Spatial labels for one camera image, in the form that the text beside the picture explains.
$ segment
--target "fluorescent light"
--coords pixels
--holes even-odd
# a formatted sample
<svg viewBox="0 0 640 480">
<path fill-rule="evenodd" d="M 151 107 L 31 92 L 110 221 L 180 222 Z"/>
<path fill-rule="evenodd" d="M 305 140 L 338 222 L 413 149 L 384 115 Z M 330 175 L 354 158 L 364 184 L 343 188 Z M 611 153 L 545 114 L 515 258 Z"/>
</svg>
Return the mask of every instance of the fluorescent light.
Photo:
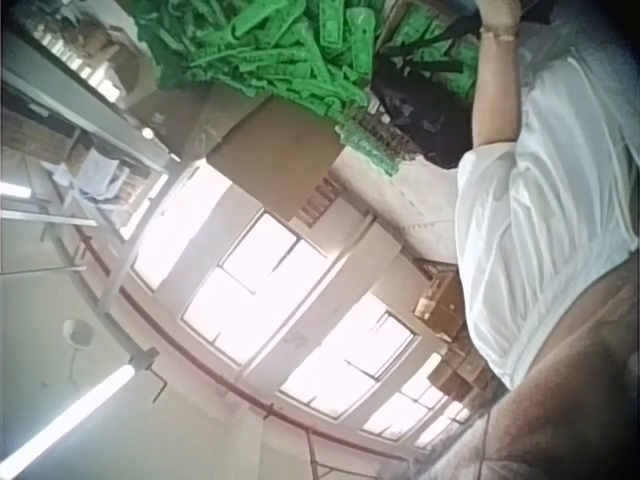
<svg viewBox="0 0 640 480">
<path fill-rule="evenodd" d="M 151 130 L 149 127 L 144 127 L 142 129 L 142 136 L 147 140 L 151 140 L 154 137 L 153 130 Z"/>
<path fill-rule="evenodd" d="M 120 390 L 135 373 L 135 369 L 131 365 L 124 365 L 71 405 L 44 430 L 0 463 L 0 480 L 15 478 L 36 458 Z"/>
<path fill-rule="evenodd" d="M 31 196 L 31 189 L 20 185 L 13 185 L 7 182 L 0 182 L 0 195 L 29 198 Z"/>
</svg>

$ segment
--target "bright window light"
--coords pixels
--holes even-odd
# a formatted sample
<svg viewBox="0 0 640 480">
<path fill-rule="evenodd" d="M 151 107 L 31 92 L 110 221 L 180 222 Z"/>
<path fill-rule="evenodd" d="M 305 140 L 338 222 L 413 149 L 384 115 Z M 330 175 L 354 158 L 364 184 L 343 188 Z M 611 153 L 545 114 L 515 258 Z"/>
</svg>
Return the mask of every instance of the bright window light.
<svg viewBox="0 0 640 480">
<path fill-rule="evenodd" d="M 133 213 L 133 215 L 131 215 L 131 218 L 129 219 L 127 224 L 120 229 L 120 235 L 122 235 L 122 238 L 124 238 L 125 240 L 128 240 L 131 237 L 131 234 L 140 223 L 140 220 L 142 219 L 144 212 L 146 212 L 149 209 L 149 206 L 151 205 L 151 200 L 153 200 L 156 197 L 156 195 L 158 194 L 158 192 L 160 191 L 160 189 L 165 184 L 168 178 L 169 176 L 163 173 L 162 176 L 158 179 L 158 181 L 155 183 L 155 185 L 149 192 L 149 195 L 147 196 L 147 198 L 144 199 L 144 201 L 138 207 L 138 209 Z"/>
<path fill-rule="evenodd" d="M 451 425 L 451 420 L 446 417 L 437 418 L 429 427 L 420 435 L 420 438 L 416 442 L 416 446 L 424 448 L 433 442 L 436 438 L 444 432 L 447 427 Z"/>
<path fill-rule="evenodd" d="M 424 448 L 436 440 L 445 430 L 453 425 L 461 424 L 469 419 L 470 412 L 459 402 L 453 402 L 444 411 L 444 414 L 436 419 L 429 427 L 420 435 L 416 442 L 416 446 Z"/>
<path fill-rule="evenodd" d="M 185 322 L 239 364 L 252 358 L 302 302 L 328 260 L 261 215 L 204 283 Z"/>
<path fill-rule="evenodd" d="M 31 189 L 28 187 L 23 187 L 21 185 L 0 182 L 0 195 L 8 195 L 10 197 L 17 198 L 29 198 L 31 196 Z"/>
<path fill-rule="evenodd" d="M 100 83 L 98 83 L 98 85 L 96 86 L 96 89 L 111 103 L 115 102 L 120 96 L 120 93 L 122 93 L 120 92 L 118 87 L 113 84 L 112 81 L 106 79 L 100 81 Z"/>
<path fill-rule="evenodd" d="M 224 269 L 256 291 L 296 241 L 271 215 L 263 215 L 224 262 Z"/>
<path fill-rule="evenodd" d="M 363 430 L 388 440 L 398 440 L 433 413 L 445 398 L 427 377 L 440 359 L 440 355 L 433 354 L 400 392 L 371 416 Z"/>
<path fill-rule="evenodd" d="M 11 480 L 18 476 L 55 442 L 120 390 L 134 374 L 134 368 L 125 365 L 85 394 L 18 451 L 3 460 L 0 463 L 0 479 Z"/>
<path fill-rule="evenodd" d="M 332 418 L 338 418 L 380 382 L 414 338 L 365 295 L 289 377 L 282 391 Z"/>
<path fill-rule="evenodd" d="M 149 224 L 134 268 L 151 288 L 158 288 L 167 278 L 229 185 L 231 182 L 210 165 L 201 165 Z"/>
</svg>

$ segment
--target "person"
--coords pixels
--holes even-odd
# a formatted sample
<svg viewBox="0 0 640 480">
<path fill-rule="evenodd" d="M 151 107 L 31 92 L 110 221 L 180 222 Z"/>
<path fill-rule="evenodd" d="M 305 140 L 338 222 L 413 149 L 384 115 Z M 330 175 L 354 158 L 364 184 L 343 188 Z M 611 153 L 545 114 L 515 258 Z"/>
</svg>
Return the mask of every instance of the person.
<svg viewBox="0 0 640 480">
<path fill-rule="evenodd" d="M 600 30 L 569 22 L 551 41 L 536 37 L 521 71 L 519 0 L 477 5 L 456 247 L 471 338 L 511 391 L 450 448 L 416 459 L 415 478 L 626 478 L 621 468 L 640 478 L 628 380 L 639 343 L 637 70 Z"/>
</svg>

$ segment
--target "pile of green plastic parts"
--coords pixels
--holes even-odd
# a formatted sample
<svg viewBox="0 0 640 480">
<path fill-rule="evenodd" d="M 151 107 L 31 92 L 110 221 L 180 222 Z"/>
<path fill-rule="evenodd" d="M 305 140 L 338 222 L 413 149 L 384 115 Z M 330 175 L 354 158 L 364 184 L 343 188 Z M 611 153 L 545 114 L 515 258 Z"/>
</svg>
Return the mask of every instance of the pile of green plastic parts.
<svg viewBox="0 0 640 480">
<path fill-rule="evenodd" d="M 134 0 L 161 88 L 224 82 L 341 120 L 367 106 L 384 0 Z"/>
<path fill-rule="evenodd" d="M 427 5 L 411 5 L 388 45 L 399 46 L 416 40 L 427 39 L 441 33 L 451 19 L 444 18 Z M 459 60 L 461 73 L 437 73 L 432 76 L 435 82 L 442 84 L 464 101 L 473 97 L 478 69 L 478 46 L 470 39 L 448 41 L 420 49 L 412 54 L 418 61 Z M 371 165 L 387 177 L 393 177 L 400 170 L 402 154 L 380 140 L 380 132 L 371 132 L 358 121 L 345 120 L 337 127 L 343 144 L 364 155 Z"/>
</svg>

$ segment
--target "support beam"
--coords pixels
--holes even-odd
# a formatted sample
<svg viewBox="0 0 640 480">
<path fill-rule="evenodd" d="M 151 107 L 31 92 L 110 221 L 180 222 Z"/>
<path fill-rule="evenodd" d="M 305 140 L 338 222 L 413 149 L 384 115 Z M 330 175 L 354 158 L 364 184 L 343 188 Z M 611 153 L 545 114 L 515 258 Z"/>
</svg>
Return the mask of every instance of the support beam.
<svg viewBox="0 0 640 480">
<path fill-rule="evenodd" d="M 3 272 L 2 278 L 41 276 L 55 273 L 82 272 L 87 269 L 86 265 L 71 265 L 68 267 L 39 268 L 35 270 L 21 270 L 19 272 Z"/>
<path fill-rule="evenodd" d="M 77 225 L 79 227 L 97 227 L 98 223 L 90 218 L 76 218 L 68 215 L 52 215 L 50 213 L 21 212 L 18 210 L 1 210 L 3 220 L 21 220 L 25 222 L 44 222 L 62 225 Z"/>
<path fill-rule="evenodd" d="M 309 464 L 311 465 L 311 478 L 312 480 L 320 480 L 320 474 L 318 472 L 318 459 L 316 458 L 316 449 L 313 446 L 313 439 L 311 438 L 311 432 L 307 430 L 307 444 L 309 445 Z"/>
<path fill-rule="evenodd" d="M 169 172 L 169 178 L 162 185 L 160 191 L 151 201 L 151 205 L 144 212 L 144 215 L 140 219 L 140 223 L 136 226 L 135 230 L 129 237 L 129 240 L 122 246 L 122 250 L 118 254 L 118 265 L 113 269 L 111 275 L 105 283 L 104 290 L 98 302 L 98 309 L 102 312 L 108 312 L 111 308 L 111 304 L 120 290 L 120 286 L 124 282 L 125 278 L 129 274 L 129 270 L 133 266 L 133 262 L 138 255 L 138 248 L 142 241 L 142 237 L 145 234 L 147 227 L 151 221 L 162 212 L 164 206 L 171 199 L 173 194 L 182 186 L 185 180 L 185 175 L 189 171 L 189 166 L 183 163 L 173 163 Z"/>
<path fill-rule="evenodd" d="M 24 32 L 2 32 L 2 82 L 153 170 L 163 171 L 169 161 L 163 145 L 144 138 L 115 105 Z"/>
</svg>

